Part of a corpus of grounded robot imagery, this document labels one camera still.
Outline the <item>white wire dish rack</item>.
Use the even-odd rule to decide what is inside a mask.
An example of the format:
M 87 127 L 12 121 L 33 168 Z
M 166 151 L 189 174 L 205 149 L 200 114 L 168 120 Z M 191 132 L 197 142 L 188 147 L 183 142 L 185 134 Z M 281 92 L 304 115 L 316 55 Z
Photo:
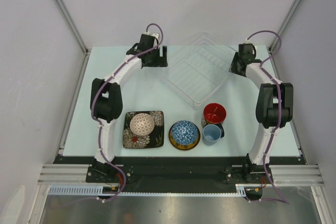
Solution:
M 163 83 L 193 109 L 200 109 L 231 77 L 237 49 L 210 33 L 198 33 L 174 46 L 167 56 Z

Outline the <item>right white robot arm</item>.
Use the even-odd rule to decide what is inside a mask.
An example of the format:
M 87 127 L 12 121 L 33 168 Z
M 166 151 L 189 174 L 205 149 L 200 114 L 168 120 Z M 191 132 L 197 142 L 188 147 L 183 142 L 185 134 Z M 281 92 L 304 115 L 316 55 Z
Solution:
M 235 53 L 229 71 L 250 79 L 259 89 L 256 119 L 259 123 L 256 138 L 243 163 L 242 176 L 254 183 L 269 175 L 270 152 L 279 132 L 293 117 L 293 85 L 273 77 L 254 54 Z

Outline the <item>red white patterned bowl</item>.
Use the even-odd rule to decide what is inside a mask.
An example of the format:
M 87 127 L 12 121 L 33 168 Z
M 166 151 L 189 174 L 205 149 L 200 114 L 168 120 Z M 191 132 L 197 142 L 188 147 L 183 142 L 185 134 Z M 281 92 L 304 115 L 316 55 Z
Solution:
M 138 136 L 151 134 L 154 127 L 154 119 L 147 113 L 136 114 L 130 121 L 130 130 Z

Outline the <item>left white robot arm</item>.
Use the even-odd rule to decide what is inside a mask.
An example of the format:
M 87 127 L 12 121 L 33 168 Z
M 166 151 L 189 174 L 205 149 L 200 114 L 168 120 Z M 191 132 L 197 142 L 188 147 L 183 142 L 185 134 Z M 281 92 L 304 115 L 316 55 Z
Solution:
M 105 182 L 116 174 L 125 178 L 125 173 L 112 163 L 113 135 L 115 124 L 123 109 L 122 86 L 144 67 L 167 67 L 167 46 L 136 43 L 130 48 L 122 64 L 105 79 L 96 78 L 91 85 L 90 110 L 93 120 L 98 122 L 98 150 L 93 161 L 93 170 Z

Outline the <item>blue white patterned bowl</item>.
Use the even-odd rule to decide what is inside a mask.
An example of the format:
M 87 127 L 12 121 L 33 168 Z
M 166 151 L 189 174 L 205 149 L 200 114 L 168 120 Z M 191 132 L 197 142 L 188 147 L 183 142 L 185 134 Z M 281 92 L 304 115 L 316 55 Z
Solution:
M 191 121 L 178 121 L 171 128 L 171 136 L 174 142 L 180 145 L 196 143 L 198 139 L 198 128 Z

